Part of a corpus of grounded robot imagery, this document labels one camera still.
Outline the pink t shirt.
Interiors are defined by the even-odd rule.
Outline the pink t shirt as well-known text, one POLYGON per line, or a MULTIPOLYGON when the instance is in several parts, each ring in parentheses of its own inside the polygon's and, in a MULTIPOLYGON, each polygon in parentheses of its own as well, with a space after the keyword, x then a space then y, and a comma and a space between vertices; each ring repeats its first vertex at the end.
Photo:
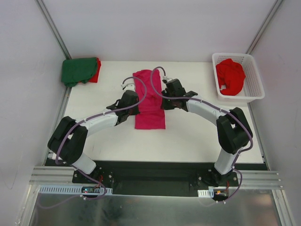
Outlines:
POLYGON ((159 70, 151 74, 151 70, 145 69, 133 73, 135 91, 140 99, 146 98, 138 105, 139 114, 135 116, 135 129, 165 129, 165 112, 161 109, 162 97, 156 91, 161 92, 161 80, 159 70))

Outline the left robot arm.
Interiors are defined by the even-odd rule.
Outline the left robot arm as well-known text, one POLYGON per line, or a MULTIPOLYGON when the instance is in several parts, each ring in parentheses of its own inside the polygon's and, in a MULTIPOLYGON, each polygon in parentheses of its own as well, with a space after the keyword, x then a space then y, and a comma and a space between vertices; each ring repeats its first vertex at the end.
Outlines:
POLYGON ((87 182, 96 182, 100 176, 99 167, 84 153, 86 139, 103 129, 125 122, 130 115, 137 115, 138 102, 138 94, 126 90, 121 99, 108 106, 102 113, 82 120, 63 117, 48 141, 48 148, 63 162, 82 171, 87 182))

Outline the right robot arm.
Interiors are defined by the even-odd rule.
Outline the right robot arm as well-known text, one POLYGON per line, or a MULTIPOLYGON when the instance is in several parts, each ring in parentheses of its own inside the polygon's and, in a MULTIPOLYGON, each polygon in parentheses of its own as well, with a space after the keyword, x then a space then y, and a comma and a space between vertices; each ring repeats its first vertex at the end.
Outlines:
POLYGON ((186 92, 178 79, 164 79, 166 88, 162 91, 163 110, 182 109, 194 113, 217 128, 221 151, 210 172, 202 176, 208 186, 222 186, 233 172, 239 153, 248 143, 253 146, 253 133, 242 109, 236 107, 223 110, 205 100, 194 91, 186 92))

